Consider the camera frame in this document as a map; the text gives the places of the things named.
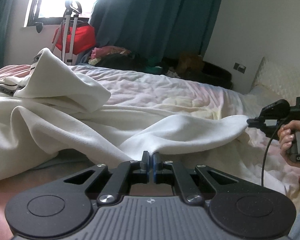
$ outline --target metal screw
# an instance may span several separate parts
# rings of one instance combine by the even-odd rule
[[[199,203],[202,201],[202,197],[200,195],[190,195],[186,200],[190,203]]]
[[[102,195],[99,197],[99,200],[102,202],[102,203],[111,203],[114,201],[114,196],[112,195]]]

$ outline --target bed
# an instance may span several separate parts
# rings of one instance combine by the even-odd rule
[[[30,73],[29,65],[9,66],[0,71],[0,78],[9,74],[20,77]],[[263,58],[253,88],[247,95],[214,87],[207,84],[180,80],[166,76],[157,76],[134,71],[112,70],[90,66],[70,66],[74,72],[80,72],[98,81],[111,92],[107,102],[109,106],[135,106],[147,109],[161,109],[199,118],[220,120],[224,117],[244,114],[255,117],[265,105],[279,98],[295,103],[300,94],[300,86],[291,86],[289,80],[280,75],[285,68]],[[300,75],[293,72],[300,81]],[[199,163],[212,166],[234,176],[260,184],[263,153],[268,138],[256,129],[247,128],[231,144],[226,144],[205,152],[180,155],[163,155],[163,160],[181,161],[187,167]],[[18,192],[42,185],[93,165],[85,156],[74,154],[71,158],[60,154],[51,162],[44,163],[18,175],[0,180],[0,240],[12,237],[4,217],[7,201]],[[300,212],[300,189],[298,178],[300,169],[288,166],[279,153],[278,142],[273,142],[266,162],[265,186],[287,195]],[[140,194],[151,194],[154,188],[146,190],[140,186],[134,188]]]

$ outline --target wall outlet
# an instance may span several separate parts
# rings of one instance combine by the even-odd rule
[[[234,68],[235,70],[240,71],[241,73],[244,74],[247,67],[244,66],[244,65],[242,65],[242,64],[235,63],[233,68]]]

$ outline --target pink clothing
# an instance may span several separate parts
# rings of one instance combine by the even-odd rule
[[[9,65],[0,69],[0,79],[5,77],[25,77],[30,73],[31,65]]]
[[[114,53],[128,55],[130,51],[125,48],[120,48],[116,46],[105,46],[102,48],[94,48],[91,52],[91,59],[102,58],[106,55],[114,54]]]

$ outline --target gray plastic base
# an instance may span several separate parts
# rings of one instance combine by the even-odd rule
[[[202,207],[178,196],[125,196],[101,207],[90,223],[66,240],[238,240],[219,228]]]

